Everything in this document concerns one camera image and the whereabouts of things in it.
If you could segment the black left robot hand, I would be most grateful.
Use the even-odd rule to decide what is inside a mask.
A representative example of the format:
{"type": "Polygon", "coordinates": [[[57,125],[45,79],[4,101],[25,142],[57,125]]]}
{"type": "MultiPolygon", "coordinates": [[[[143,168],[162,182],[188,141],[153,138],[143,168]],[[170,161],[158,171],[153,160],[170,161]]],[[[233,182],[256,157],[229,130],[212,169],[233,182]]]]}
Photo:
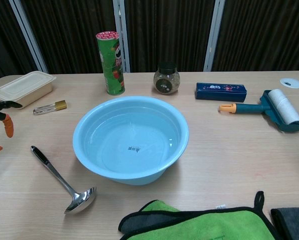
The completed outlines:
{"type": "MultiPolygon", "coordinates": [[[[22,107],[23,106],[21,104],[14,101],[0,101],[0,111],[2,109],[9,109],[9,108],[20,109],[22,107]]],[[[4,124],[6,135],[9,138],[12,138],[14,135],[14,124],[11,117],[8,114],[0,112],[0,121],[2,121],[4,124]]]]}

